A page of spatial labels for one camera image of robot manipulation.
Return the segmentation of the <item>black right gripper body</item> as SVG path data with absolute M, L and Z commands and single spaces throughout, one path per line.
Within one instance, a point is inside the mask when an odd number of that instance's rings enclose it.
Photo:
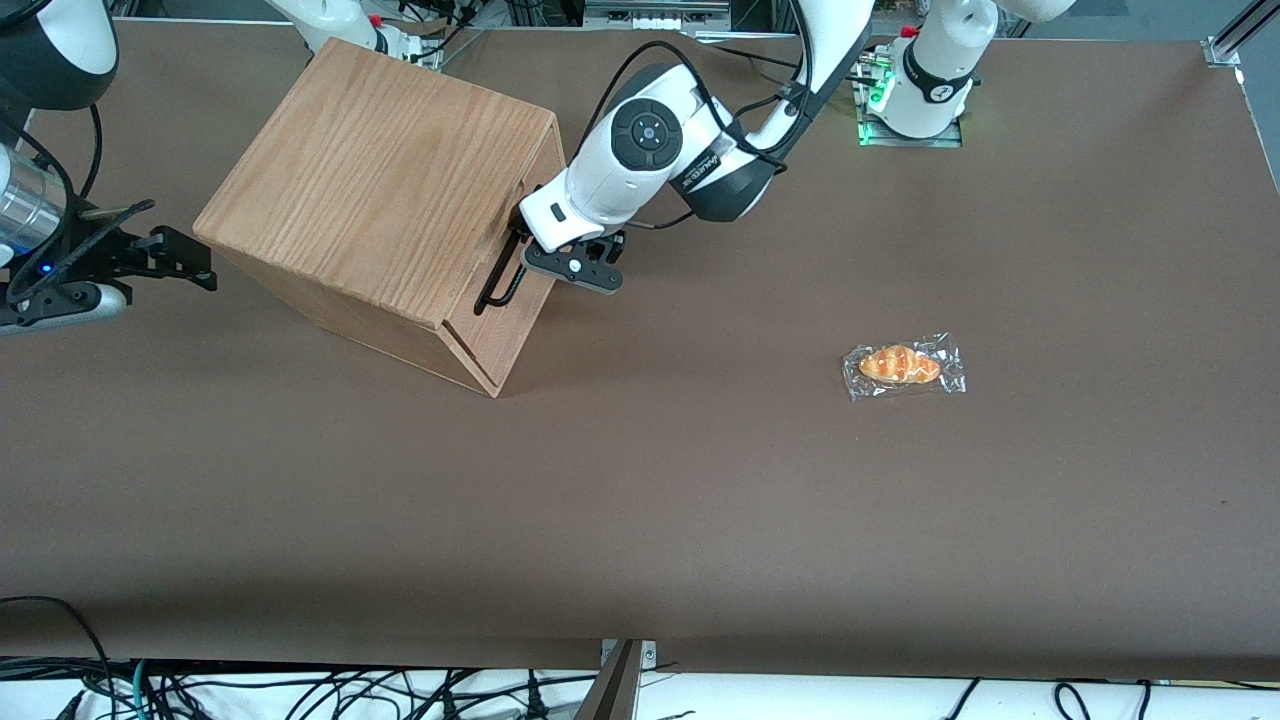
M 116 255 L 134 251 L 138 237 L 122 228 L 133 217 L 127 222 L 86 223 L 78 219 L 79 211 L 68 217 L 58 236 L 28 254 L 12 273 L 6 283 L 9 304 L 31 300 L 67 278 L 93 278 L 101 266 L 114 265 Z

